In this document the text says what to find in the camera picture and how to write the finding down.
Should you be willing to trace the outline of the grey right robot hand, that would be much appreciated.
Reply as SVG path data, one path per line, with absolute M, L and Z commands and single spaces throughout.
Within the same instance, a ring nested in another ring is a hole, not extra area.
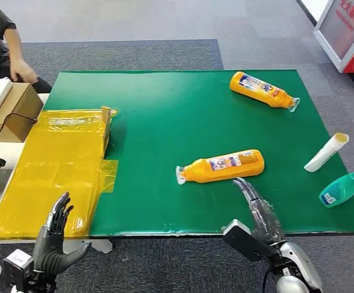
M 284 231 L 271 204 L 245 179 L 238 177 L 232 182 L 238 186 L 248 202 L 254 223 L 254 238 L 269 245 L 284 240 Z

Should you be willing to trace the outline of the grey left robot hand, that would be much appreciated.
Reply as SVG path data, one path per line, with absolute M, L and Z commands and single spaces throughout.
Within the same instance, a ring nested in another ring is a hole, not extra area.
M 53 205 L 45 223 L 40 228 L 33 253 L 34 269 L 58 275 L 85 257 L 91 247 L 90 242 L 83 242 L 70 253 L 63 252 L 64 228 L 70 211 L 74 208 L 70 202 L 70 193 L 63 193 Z

